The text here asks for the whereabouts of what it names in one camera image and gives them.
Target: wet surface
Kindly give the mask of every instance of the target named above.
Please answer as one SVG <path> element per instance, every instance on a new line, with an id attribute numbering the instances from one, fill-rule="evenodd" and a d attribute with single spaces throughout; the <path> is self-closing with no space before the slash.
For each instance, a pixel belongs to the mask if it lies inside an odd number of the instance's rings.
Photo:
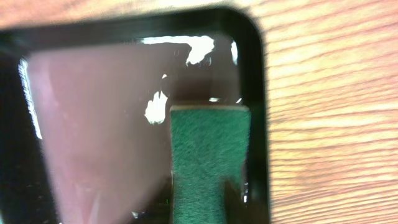
<path id="1" fill-rule="evenodd" d="M 170 175 L 172 105 L 239 102 L 232 40 L 213 38 L 213 51 L 194 65 L 186 65 L 187 44 L 31 55 L 30 89 L 64 224 L 109 224 L 142 209 Z"/>

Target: black tray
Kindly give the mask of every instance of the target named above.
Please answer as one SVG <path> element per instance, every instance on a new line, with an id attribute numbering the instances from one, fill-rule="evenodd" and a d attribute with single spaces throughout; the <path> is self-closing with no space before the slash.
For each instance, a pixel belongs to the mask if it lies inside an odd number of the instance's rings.
<path id="1" fill-rule="evenodd" d="M 0 32 L 0 211 L 4 223 L 60 223 L 41 140 L 35 135 L 19 76 L 22 58 L 44 49 L 209 32 L 226 34 L 238 46 L 243 104 L 252 114 L 248 197 L 266 203 L 270 214 L 263 43 L 245 15 L 214 8 Z"/>

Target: wooden table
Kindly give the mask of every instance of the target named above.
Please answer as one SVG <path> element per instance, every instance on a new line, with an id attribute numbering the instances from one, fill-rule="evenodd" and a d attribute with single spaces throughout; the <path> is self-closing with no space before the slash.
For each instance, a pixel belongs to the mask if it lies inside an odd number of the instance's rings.
<path id="1" fill-rule="evenodd" d="M 267 40 L 274 223 L 398 223 L 398 4 L 2 0 L 0 27 L 227 4 Z"/>

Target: green sponge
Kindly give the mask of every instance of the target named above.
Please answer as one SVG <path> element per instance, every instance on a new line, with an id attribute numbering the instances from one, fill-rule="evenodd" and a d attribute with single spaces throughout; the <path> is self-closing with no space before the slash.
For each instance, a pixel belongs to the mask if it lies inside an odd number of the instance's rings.
<path id="1" fill-rule="evenodd" d="M 174 224 L 225 223 L 221 184 L 241 181 L 250 119 L 239 106 L 172 107 Z"/>

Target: sponge edge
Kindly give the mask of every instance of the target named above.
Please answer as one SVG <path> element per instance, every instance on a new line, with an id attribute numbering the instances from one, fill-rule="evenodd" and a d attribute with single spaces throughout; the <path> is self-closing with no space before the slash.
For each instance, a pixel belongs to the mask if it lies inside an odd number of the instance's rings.
<path id="1" fill-rule="evenodd" d="M 221 184 L 238 184 L 249 144 L 250 112 L 242 106 L 171 109 L 174 224 L 225 223 Z"/>

